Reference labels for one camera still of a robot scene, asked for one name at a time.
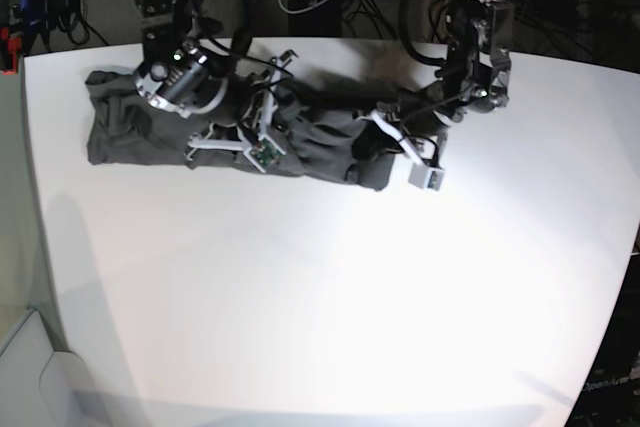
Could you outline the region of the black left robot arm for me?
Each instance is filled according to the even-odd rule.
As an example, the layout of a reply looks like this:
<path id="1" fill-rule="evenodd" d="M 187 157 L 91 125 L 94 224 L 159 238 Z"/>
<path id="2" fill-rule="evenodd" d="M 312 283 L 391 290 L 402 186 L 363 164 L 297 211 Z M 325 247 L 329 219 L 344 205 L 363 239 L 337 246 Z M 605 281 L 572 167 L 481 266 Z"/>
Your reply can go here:
<path id="1" fill-rule="evenodd" d="M 448 121 L 471 111 L 490 113 L 509 102 L 514 0 L 450 0 L 444 58 L 419 53 L 409 37 L 410 0 L 400 0 L 399 39 L 416 62 L 432 66 L 436 81 L 420 91 L 402 90 L 392 118 L 407 137 L 438 134 Z"/>

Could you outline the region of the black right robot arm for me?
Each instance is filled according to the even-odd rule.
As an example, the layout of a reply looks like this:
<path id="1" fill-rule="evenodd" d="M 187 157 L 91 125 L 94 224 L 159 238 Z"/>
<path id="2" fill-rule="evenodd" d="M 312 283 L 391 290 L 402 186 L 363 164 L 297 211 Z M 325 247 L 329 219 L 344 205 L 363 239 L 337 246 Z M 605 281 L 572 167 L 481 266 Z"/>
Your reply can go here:
<path id="1" fill-rule="evenodd" d="M 237 138 L 252 103 L 248 78 L 237 64 L 248 58 L 253 36 L 248 0 L 231 44 L 215 52 L 212 41 L 221 24 L 204 15 L 204 0 L 134 0 L 141 14 L 143 61 L 134 73 L 135 87 L 149 106 L 185 120 L 197 119 Z"/>

